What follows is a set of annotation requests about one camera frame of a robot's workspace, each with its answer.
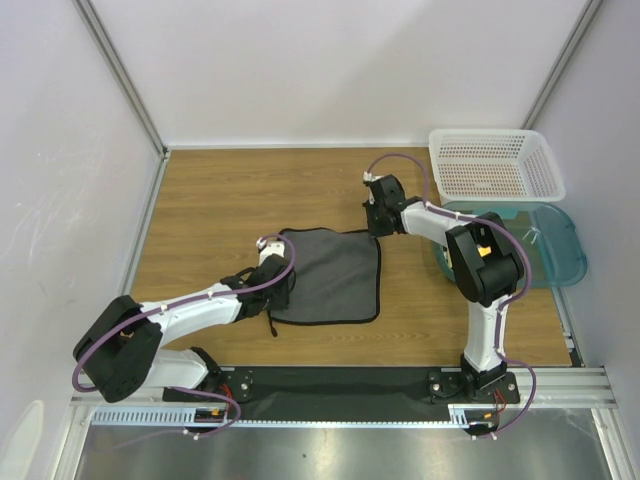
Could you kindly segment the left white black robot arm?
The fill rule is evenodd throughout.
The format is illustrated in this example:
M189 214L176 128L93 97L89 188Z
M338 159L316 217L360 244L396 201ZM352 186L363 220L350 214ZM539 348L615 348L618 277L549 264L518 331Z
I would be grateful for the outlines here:
M129 295L112 300L76 344L72 386L120 402L141 388L161 388L166 402L223 401L224 375L201 347L167 344L191 333L259 315L289 301L292 261L279 254L226 277L191 296L139 304Z

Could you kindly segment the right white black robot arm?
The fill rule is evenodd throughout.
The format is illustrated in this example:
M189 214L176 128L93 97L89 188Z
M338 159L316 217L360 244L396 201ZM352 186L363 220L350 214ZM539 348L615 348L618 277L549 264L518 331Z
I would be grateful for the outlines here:
M458 393L481 402L507 373L504 337L508 302L525 274L516 242L499 215L465 215L407 197L393 175L363 174L369 233L419 236L446 248L454 282L468 301L467 343L461 354Z

